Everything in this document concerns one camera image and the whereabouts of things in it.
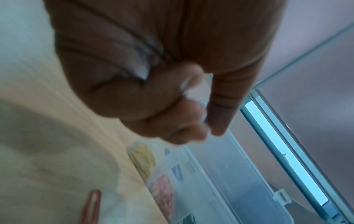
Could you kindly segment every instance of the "red paper clip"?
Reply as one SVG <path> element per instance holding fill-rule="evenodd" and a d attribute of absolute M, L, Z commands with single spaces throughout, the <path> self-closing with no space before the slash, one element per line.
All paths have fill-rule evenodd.
<path fill-rule="evenodd" d="M 84 217 L 81 224 L 97 224 L 98 223 L 98 214 L 100 213 L 100 204 L 101 204 L 101 191 L 93 190 L 90 193 L 88 203 L 84 211 Z"/>

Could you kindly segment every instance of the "sky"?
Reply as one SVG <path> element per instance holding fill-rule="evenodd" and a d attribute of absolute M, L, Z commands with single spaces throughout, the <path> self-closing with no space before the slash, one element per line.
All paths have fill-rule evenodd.
<path fill-rule="evenodd" d="M 278 150 L 282 154 L 286 154 L 286 159 L 288 160 L 290 166 L 294 169 L 294 171 L 299 175 L 300 179 L 304 182 L 310 192 L 314 195 L 316 200 L 323 205 L 328 201 L 325 194 L 321 191 L 312 177 L 308 174 L 305 168 L 301 165 L 295 155 L 290 151 L 285 142 L 281 139 L 278 133 L 274 130 L 271 124 L 267 121 L 261 111 L 257 108 L 257 106 L 250 101 L 247 103 L 246 108 L 252 114 L 254 119 L 258 122 L 264 132 L 268 135 L 273 144 L 278 148 Z"/>

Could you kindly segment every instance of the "table surface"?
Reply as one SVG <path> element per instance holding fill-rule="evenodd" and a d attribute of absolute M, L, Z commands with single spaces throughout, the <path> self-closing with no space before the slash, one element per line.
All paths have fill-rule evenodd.
<path fill-rule="evenodd" d="M 203 98 L 203 83 L 191 95 Z M 79 223 L 103 193 L 99 223 L 167 223 L 129 160 L 138 136 L 95 115 L 69 88 L 40 0 L 0 3 L 0 223 Z"/>

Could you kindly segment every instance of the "skin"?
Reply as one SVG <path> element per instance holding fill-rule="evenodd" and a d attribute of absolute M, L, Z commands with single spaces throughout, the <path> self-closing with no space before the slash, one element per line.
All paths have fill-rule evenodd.
<path fill-rule="evenodd" d="M 286 0 L 44 0 L 67 80 L 94 112 L 174 144 L 222 135 Z M 213 73 L 205 110 L 184 97 Z"/>

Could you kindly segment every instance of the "plastic box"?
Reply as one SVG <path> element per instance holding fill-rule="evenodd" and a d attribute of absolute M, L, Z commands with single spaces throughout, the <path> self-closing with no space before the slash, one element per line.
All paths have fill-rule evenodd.
<path fill-rule="evenodd" d="M 150 167 L 144 153 L 133 153 L 142 145 L 155 158 Z M 142 139 L 128 153 L 170 224 L 294 223 L 284 207 L 290 198 L 272 191 L 230 132 L 181 147 Z M 170 186 L 160 186 L 161 179 Z"/>

